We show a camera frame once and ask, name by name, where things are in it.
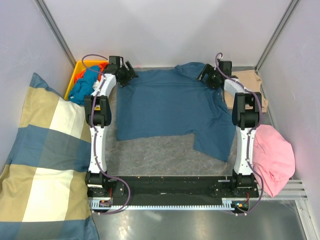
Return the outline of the dark blue t-shirt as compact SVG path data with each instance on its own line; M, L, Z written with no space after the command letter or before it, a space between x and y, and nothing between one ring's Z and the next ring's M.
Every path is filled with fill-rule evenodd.
M139 71L128 85L118 87L116 139L194 134L196 151L226 162L236 128L222 90L198 81L204 66L189 62Z

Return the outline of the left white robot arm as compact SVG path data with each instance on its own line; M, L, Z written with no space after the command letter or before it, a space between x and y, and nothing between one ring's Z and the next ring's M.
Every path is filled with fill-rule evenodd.
M109 56L107 66L98 74L100 82L91 95L84 97L85 120L91 136L91 156L85 181L95 194L104 197L110 191L107 181L111 178L107 176L105 159L107 130L112 122L109 96L116 85L124 87L138 75L129 61L114 55Z

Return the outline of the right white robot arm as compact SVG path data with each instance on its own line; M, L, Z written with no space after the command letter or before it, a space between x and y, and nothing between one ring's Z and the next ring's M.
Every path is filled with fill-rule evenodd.
M261 94L248 89L232 73L232 62L216 60L217 66L205 64L197 77L215 90L221 88L233 96L232 123L237 133L237 154L229 191L242 196L255 185L253 150L257 127L262 116Z

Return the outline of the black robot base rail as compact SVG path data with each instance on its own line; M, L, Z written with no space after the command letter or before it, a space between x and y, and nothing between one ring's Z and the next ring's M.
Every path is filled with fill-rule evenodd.
M89 173L89 197L111 198L116 205L182 205L219 202L223 198L257 198L254 176L121 176Z

